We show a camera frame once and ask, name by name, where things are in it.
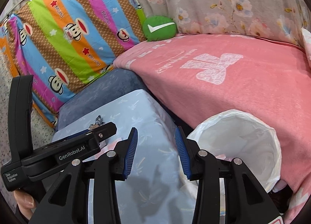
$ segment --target dark blue fabric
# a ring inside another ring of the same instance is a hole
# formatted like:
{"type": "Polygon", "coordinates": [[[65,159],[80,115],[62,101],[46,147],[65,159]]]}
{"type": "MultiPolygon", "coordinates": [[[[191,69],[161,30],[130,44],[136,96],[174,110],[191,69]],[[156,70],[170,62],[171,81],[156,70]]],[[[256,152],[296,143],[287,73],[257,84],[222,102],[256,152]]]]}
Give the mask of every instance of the dark blue fabric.
{"type": "Polygon", "coordinates": [[[142,79],[133,71],[114,69],[95,80],[60,108],[56,130],[138,89],[150,93],[142,79]]]}

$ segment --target pink bedspread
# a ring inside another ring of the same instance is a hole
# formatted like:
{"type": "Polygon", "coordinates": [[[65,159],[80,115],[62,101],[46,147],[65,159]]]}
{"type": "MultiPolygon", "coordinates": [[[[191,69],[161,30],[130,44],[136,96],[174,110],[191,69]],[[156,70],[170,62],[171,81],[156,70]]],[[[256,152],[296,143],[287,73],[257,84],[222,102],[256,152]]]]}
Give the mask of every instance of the pink bedspread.
{"type": "Polygon", "coordinates": [[[311,70],[303,51],[245,36],[179,36],[142,42],[114,66],[136,72],[193,128],[229,109],[275,128],[281,178],[295,193],[285,223],[294,219],[311,193],[311,70]]]}

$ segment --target magenta stripe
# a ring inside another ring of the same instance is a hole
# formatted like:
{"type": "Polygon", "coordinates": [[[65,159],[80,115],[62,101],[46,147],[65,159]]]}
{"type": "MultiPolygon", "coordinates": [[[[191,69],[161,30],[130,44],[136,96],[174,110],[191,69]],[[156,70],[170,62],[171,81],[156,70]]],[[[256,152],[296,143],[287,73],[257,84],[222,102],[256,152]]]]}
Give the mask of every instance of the magenta stripe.
{"type": "Polygon", "coordinates": [[[46,85],[42,82],[40,77],[33,71],[29,63],[24,59],[23,52],[21,50],[21,38],[18,33],[18,28],[16,24],[16,17],[9,20],[9,23],[13,29],[14,37],[15,37],[15,52],[16,59],[18,65],[21,67],[21,71],[23,75],[33,75],[34,81],[32,88],[37,91],[39,96],[41,96],[55,111],[59,111],[60,107],[64,104],[60,101],[52,91],[46,87],[46,85]]]}
{"type": "Polygon", "coordinates": [[[125,50],[128,50],[130,48],[132,48],[133,46],[135,46],[135,43],[133,42],[133,40],[130,38],[130,40],[128,42],[122,42],[118,37],[117,37],[117,26],[109,12],[109,10],[107,9],[105,2],[103,2],[103,0],[88,0],[93,8],[93,11],[95,13],[95,15],[100,18],[102,21],[104,21],[105,23],[107,23],[107,21],[105,21],[105,18],[102,14],[102,12],[106,13],[106,16],[109,20],[109,24],[107,23],[109,29],[112,31],[112,33],[115,35],[117,41],[119,42],[119,44],[122,45],[123,48],[125,48],[125,50]]]}

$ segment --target brown patterned stripe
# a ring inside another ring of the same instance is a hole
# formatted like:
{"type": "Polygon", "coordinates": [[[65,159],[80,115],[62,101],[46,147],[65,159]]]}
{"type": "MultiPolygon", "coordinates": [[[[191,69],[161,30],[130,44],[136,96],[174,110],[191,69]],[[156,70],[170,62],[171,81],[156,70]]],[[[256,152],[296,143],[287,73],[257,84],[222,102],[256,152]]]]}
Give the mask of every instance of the brown patterned stripe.
{"type": "Polygon", "coordinates": [[[142,32],[142,25],[139,21],[138,15],[136,13],[135,8],[130,4],[128,0],[117,0],[120,4],[120,6],[123,9],[123,12],[129,21],[132,30],[135,34],[135,36],[142,42],[145,41],[146,38],[142,32]]]}
{"type": "Polygon", "coordinates": [[[21,8],[21,10],[18,12],[18,16],[21,18],[23,23],[28,23],[32,27],[33,34],[31,36],[31,40],[49,66],[53,70],[60,68],[65,72],[69,79],[69,84],[67,86],[68,89],[73,93],[78,93],[81,91],[85,84],[72,72],[70,67],[58,54],[56,49],[49,43],[48,39],[45,37],[38,23],[34,19],[29,6],[25,5],[23,8],[21,8]]]}
{"type": "Polygon", "coordinates": [[[88,17],[91,19],[92,23],[96,27],[97,31],[101,37],[107,42],[115,56],[119,56],[125,50],[121,44],[118,43],[117,38],[114,33],[109,29],[106,22],[102,21],[96,16],[94,10],[89,2],[89,0],[76,0],[79,2],[87,13],[88,17]]]}
{"type": "MultiPolygon", "coordinates": [[[[12,58],[14,61],[14,64],[16,65],[19,73],[22,73],[21,67],[18,65],[17,59],[16,59],[16,51],[15,51],[15,35],[13,33],[12,27],[11,25],[8,23],[7,24],[7,30],[9,32],[9,39],[8,39],[8,43],[9,43],[9,48],[12,54],[12,58]]],[[[37,97],[41,100],[41,102],[46,106],[46,108],[48,108],[51,113],[53,114],[57,114],[57,112],[48,104],[46,103],[46,101],[42,98],[42,96],[40,96],[36,90],[32,89],[32,91],[37,95],[37,97]]]]}

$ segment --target silver screw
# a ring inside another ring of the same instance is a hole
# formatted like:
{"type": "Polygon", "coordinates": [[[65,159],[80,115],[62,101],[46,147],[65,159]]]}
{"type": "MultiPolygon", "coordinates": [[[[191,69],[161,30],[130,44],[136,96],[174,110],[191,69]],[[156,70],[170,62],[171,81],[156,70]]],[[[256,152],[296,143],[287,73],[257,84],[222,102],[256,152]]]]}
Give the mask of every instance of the silver screw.
{"type": "Polygon", "coordinates": [[[203,150],[203,149],[199,150],[199,156],[206,157],[207,156],[207,151],[203,150]]]}
{"type": "Polygon", "coordinates": [[[239,158],[235,158],[233,161],[234,161],[234,163],[237,164],[237,165],[242,164],[242,160],[239,159],[239,158]]]}
{"type": "Polygon", "coordinates": [[[114,157],[116,155],[116,152],[113,150],[110,150],[107,152],[107,157],[114,157]]]}
{"type": "Polygon", "coordinates": [[[71,164],[72,164],[73,166],[77,166],[77,165],[80,164],[80,160],[79,160],[79,159],[75,159],[75,160],[73,160],[73,161],[71,162],[71,164]]]}

